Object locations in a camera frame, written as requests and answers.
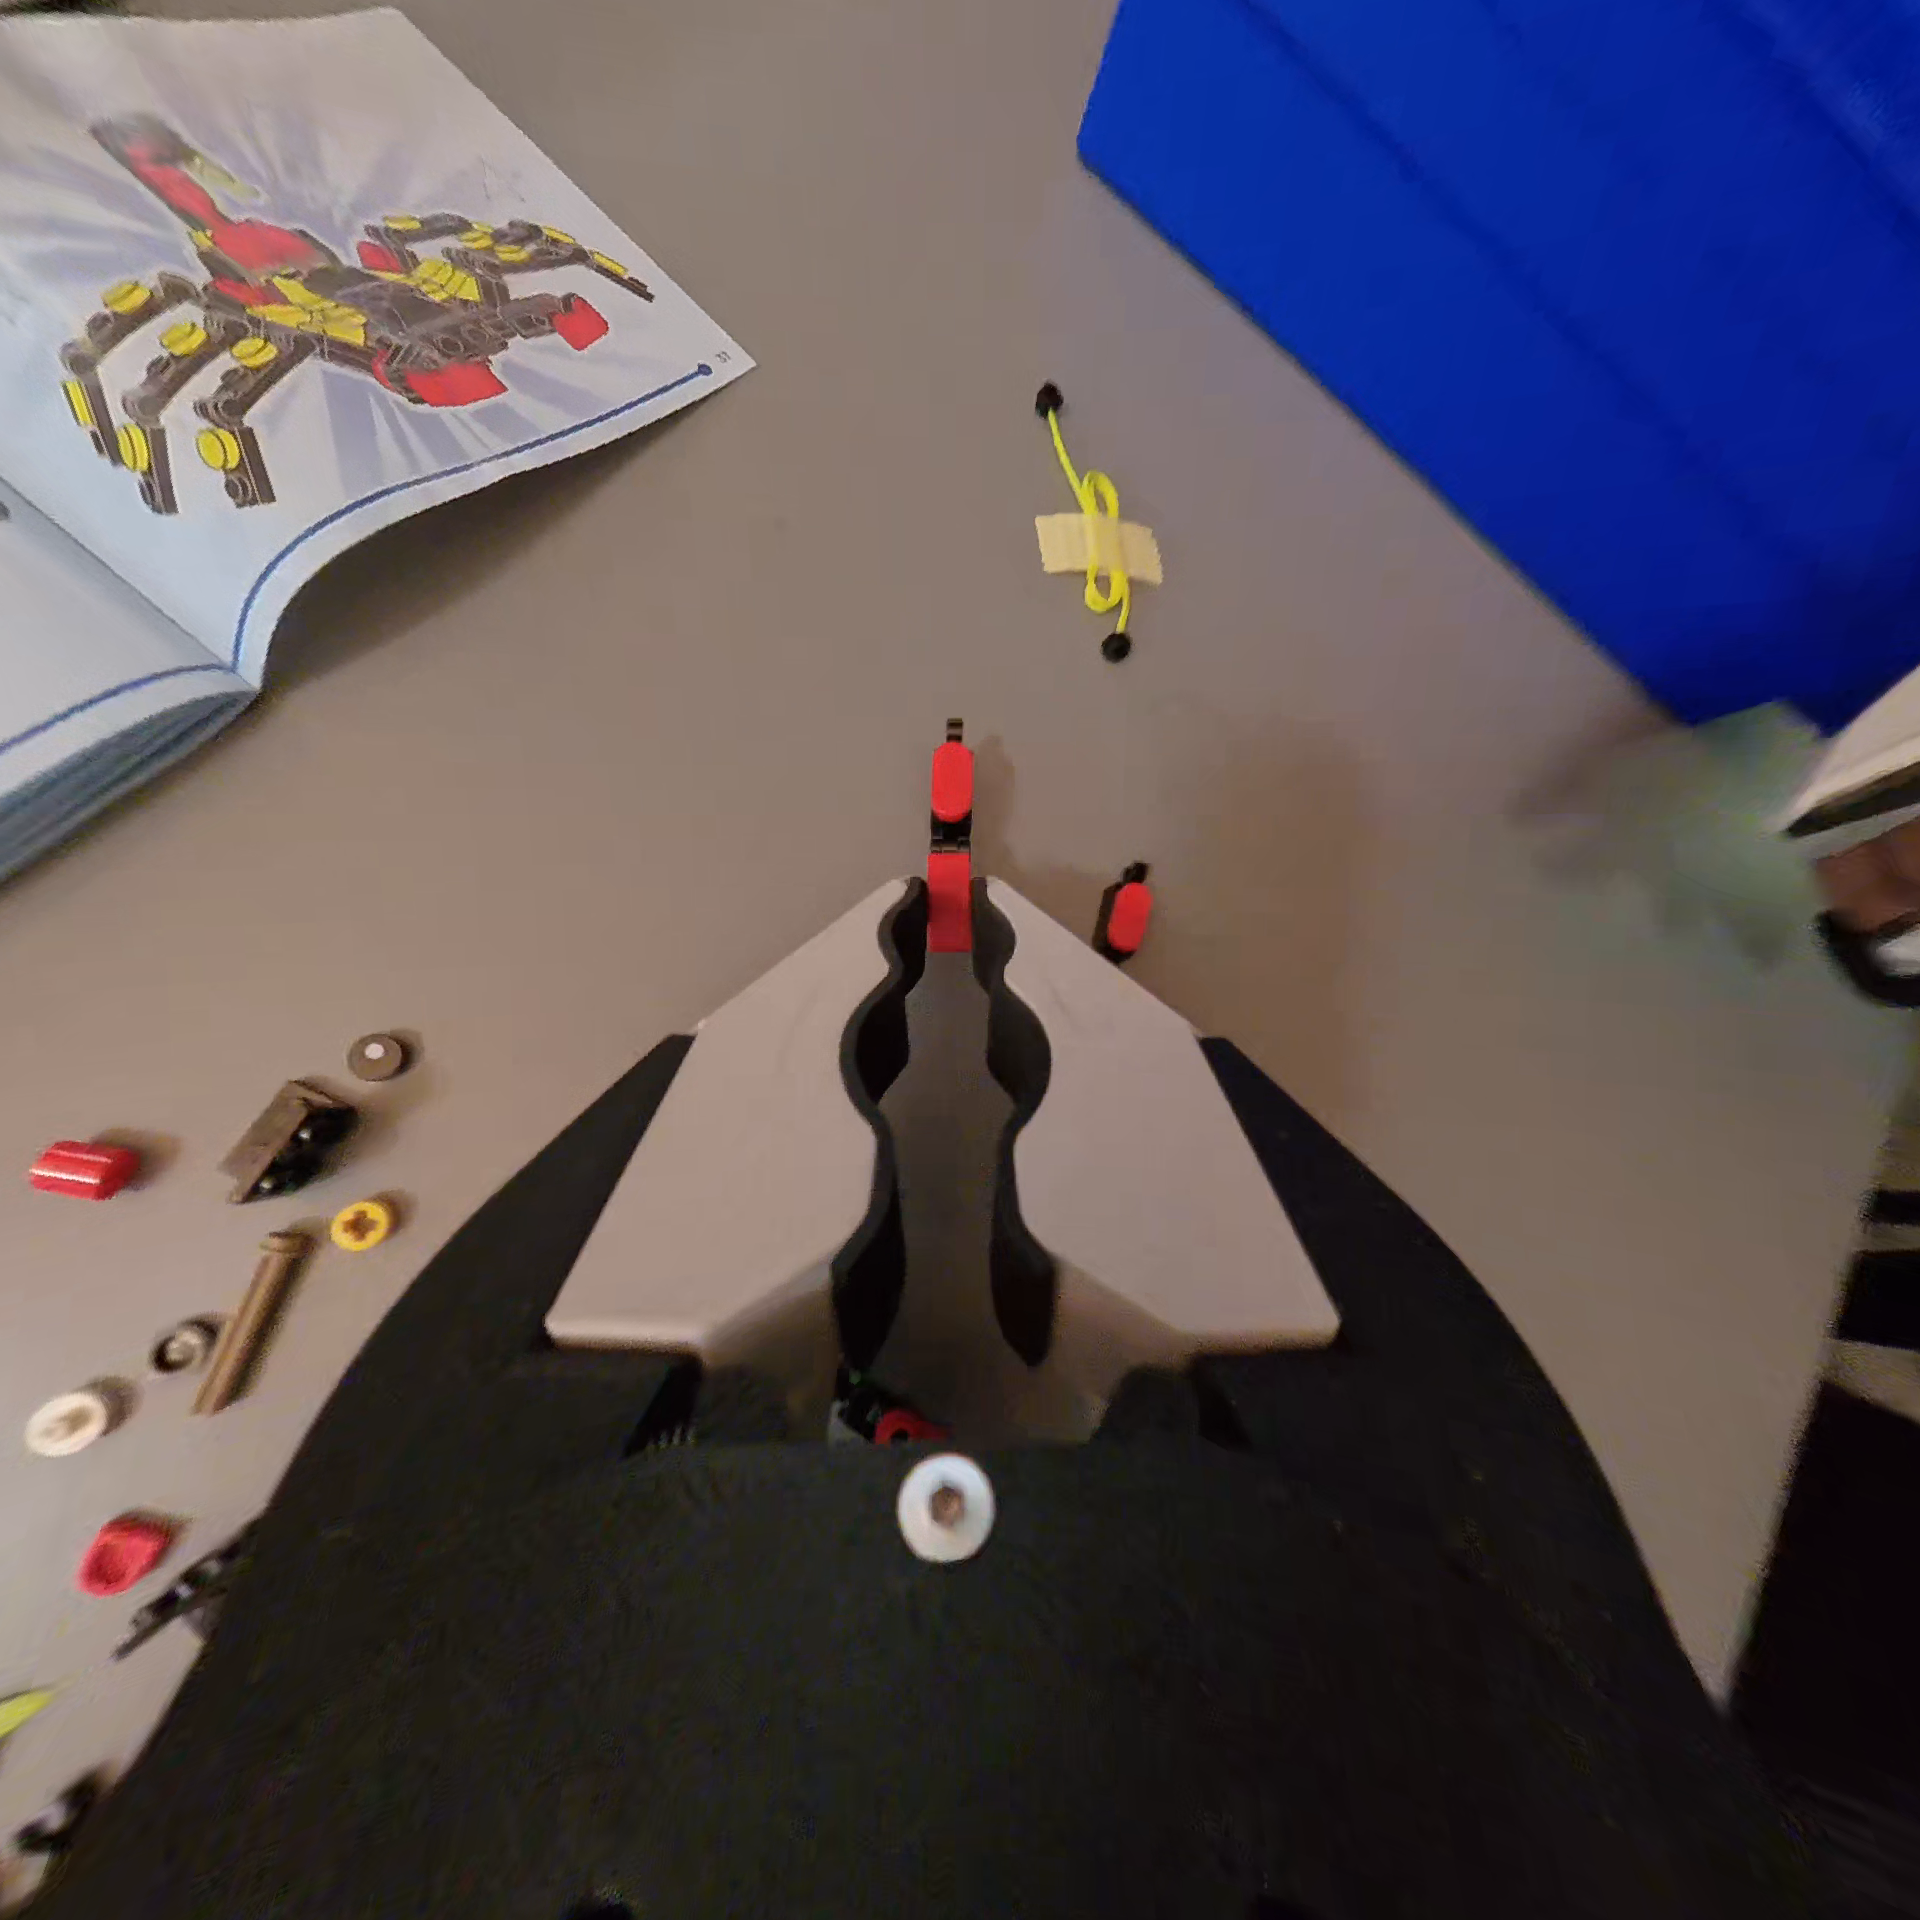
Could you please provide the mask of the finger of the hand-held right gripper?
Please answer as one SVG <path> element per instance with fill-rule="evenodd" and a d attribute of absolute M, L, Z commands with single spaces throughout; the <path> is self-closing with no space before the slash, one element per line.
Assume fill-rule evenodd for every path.
<path fill-rule="evenodd" d="M 1884 691 L 1826 749 L 1779 817 L 1779 836 L 1822 840 L 1866 828 L 1916 806 L 1916 697 Z"/>

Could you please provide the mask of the red rounded lego piece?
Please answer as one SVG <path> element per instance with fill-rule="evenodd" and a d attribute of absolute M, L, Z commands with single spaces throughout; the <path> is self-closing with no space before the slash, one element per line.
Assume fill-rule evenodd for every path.
<path fill-rule="evenodd" d="M 173 1552 L 179 1522 L 159 1511 L 131 1507 L 111 1515 L 85 1546 L 76 1568 L 76 1589 L 109 1599 L 146 1579 Z"/>

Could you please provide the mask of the blue plastic bin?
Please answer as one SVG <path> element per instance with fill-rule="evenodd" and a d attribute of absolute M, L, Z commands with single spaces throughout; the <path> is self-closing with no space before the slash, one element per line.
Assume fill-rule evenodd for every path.
<path fill-rule="evenodd" d="M 1678 718 L 1916 668 L 1916 3 L 1120 3 L 1078 155 Z"/>

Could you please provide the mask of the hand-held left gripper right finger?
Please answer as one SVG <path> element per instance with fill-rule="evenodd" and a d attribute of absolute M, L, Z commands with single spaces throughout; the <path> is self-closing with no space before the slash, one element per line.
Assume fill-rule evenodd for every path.
<path fill-rule="evenodd" d="M 1325 1347 L 1338 1310 L 1201 1034 L 1000 879 L 973 881 L 1002 1342 L 1069 1392 Z"/>

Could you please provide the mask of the lego instruction booklet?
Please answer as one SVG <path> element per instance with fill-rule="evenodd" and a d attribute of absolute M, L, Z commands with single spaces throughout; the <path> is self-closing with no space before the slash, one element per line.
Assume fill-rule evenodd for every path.
<path fill-rule="evenodd" d="M 4 881 L 359 541 L 753 368 L 399 10 L 4 8 Z"/>

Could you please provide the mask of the red black lego claw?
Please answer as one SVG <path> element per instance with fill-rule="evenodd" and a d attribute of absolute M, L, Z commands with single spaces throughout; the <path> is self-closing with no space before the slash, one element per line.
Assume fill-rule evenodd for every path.
<path fill-rule="evenodd" d="M 928 951 L 973 951 L 973 800 L 976 758 L 963 718 L 949 718 L 929 754 L 929 846 L 924 860 Z"/>

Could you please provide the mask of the tan lego axle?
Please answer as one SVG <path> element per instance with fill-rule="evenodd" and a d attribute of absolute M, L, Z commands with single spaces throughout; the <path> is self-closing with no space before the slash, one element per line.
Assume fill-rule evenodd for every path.
<path fill-rule="evenodd" d="M 213 1419 L 249 1393 L 310 1255 L 314 1235 L 307 1227 L 279 1227 L 262 1239 L 252 1280 L 226 1324 L 205 1362 L 205 1378 L 189 1405 L 193 1419 Z"/>

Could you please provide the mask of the person's right hand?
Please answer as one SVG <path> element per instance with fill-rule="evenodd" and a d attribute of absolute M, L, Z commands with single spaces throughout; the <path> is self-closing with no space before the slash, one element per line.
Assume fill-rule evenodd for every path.
<path fill-rule="evenodd" d="M 1826 911 L 1862 939 L 1916 928 L 1916 818 L 1816 860 Z"/>

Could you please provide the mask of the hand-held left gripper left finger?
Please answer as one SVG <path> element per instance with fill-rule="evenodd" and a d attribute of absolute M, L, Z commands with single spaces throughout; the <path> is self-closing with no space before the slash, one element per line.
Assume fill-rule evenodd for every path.
<path fill-rule="evenodd" d="M 545 1313 L 558 1347 L 876 1362 L 905 1293 L 881 1095 L 906 1062 L 924 955 L 924 881 L 885 881 L 693 1032 Z"/>

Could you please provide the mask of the pile of lego pieces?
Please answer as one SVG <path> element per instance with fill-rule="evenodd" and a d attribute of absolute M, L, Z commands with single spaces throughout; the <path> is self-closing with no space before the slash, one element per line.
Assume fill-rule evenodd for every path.
<path fill-rule="evenodd" d="M 4 1743 L 4 1904 L 19 1904 L 73 1851 L 85 1819 L 140 1757 L 221 1617 L 257 1518 L 177 1569 L 101 1660 L 29 1688 L 63 1688 Z"/>

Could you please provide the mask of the black lego bracket with pin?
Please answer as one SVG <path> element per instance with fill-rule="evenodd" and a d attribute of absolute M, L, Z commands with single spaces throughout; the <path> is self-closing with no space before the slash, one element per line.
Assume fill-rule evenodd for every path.
<path fill-rule="evenodd" d="M 382 1157 L 422 1062 L 419 1027 L 371 1027 L 337 1063 L 285 1079 L 216 1161 L 226 1205 L 285 1203 Z"/>

